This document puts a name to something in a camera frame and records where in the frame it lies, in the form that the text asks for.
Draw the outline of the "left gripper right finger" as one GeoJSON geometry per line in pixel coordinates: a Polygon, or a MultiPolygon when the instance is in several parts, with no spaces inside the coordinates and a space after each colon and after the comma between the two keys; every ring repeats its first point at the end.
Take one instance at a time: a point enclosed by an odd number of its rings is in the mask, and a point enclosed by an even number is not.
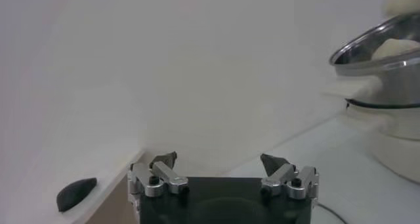
{"type": "Polygon", "coordinates": [[[267,176],[261,179],[261,194],[265,199],[285,194],[293,200],[317,200],[319,173],[315,167],[298,169],[285,158],[261,154],[267,176]]]}

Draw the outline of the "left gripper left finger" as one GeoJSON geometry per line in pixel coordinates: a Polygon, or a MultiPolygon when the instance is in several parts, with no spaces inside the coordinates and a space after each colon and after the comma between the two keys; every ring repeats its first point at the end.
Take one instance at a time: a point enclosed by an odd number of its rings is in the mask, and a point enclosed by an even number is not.
{"type": "Polygon", "coordinates": [[[128,193],[134,198],[144,194],[149,198],[162,196],[166,190],[170,194],[183,195],[189,192],[188,178],[178,175],[173,168],[177,153],[156,156],[148,165],[131,164],[127,172],[128,193]]]}

